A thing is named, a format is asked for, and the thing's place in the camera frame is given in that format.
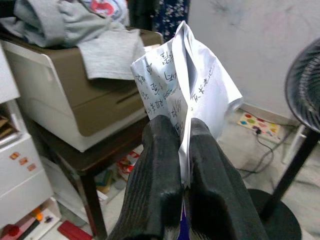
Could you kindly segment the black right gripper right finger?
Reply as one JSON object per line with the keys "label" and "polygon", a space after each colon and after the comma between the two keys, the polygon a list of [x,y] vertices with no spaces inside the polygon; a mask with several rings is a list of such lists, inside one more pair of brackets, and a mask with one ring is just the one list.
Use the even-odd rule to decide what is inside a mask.
{"label": "black right gripper right finger", "polygon": [[208,126],[192,118],[189,141],[190,189],[187,194],[192,240],[266,240],[250,194]]}

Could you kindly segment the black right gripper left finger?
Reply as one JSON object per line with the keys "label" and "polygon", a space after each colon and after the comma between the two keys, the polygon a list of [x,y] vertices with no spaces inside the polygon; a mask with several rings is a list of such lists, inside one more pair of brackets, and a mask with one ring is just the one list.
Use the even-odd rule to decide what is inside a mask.
{"label": "black right gripper left finger", "polygon": [[142,132],[143,151],[129,174],[119,218],[109,240],[176,240],[183,200],[180,138],[167,116]]}

